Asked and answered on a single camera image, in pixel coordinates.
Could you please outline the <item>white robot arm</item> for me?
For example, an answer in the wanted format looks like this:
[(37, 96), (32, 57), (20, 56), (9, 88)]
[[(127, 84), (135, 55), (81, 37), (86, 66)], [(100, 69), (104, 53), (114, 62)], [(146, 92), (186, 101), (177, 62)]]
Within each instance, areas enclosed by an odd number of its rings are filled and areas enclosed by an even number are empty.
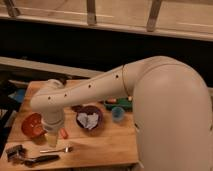
[(190, 66), (165, 56), (132, 62), (64, 87), (51, 79), (31, 99), (46, 131), (64, 123), (63, 109), (133, 98), (141, 171), (213, 171), (213, 110), (208, 88)]

